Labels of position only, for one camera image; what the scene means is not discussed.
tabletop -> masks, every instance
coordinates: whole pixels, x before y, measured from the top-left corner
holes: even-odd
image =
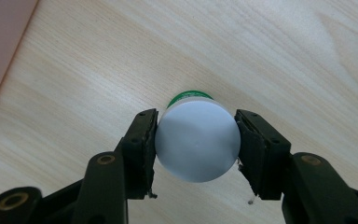
[[[358,189],[358,1],[40,1],[0,88],[0,193],[84,176],[134,116],[181,91],[254,111]],[[155,163],[130,223],[284,223],[235,164],[186,183]]]

green bottle label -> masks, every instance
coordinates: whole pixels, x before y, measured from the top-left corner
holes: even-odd
[[[184,91],[184,92],[177,94],[175,97],[173,97],[173,99],[168,104],[167,108],[169,108],[174,103],[176,103],[180,100],[183,100],[185,98],[188,98],[188,97],[205,97],[205,98],[209,98],[211,100],[213,99],[210,95],[208,95],[207,93],[205,93],[203,91]]]

light wood surface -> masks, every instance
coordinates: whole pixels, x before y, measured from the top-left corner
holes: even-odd
[[[40,1],[0,89],[0,193],[77,181],[136,113],[193,89],[358,189],[358,1]],[[236,165],[203,184],[155,170],[130,223],[284,223]]]

black mechanical arm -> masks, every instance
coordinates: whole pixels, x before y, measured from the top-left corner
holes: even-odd
[[[0,224],[128,223],[127,200],[152,192],[158,111],[139,113],[115,151],[91,160],[82,180],[45,198],[37,188],[0,194]],[[262,200],[282,201],[286,223],[358,224],[358,190],[324,158],[290,153],[290,142],[256,113],[238,110],[240,168]]]

white lid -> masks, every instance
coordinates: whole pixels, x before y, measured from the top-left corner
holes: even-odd
[[[216,101],[190,97],[162,116],[156,132],[161,164],[178,178],[205,182],[227,172],[238,157],[240,130]]]

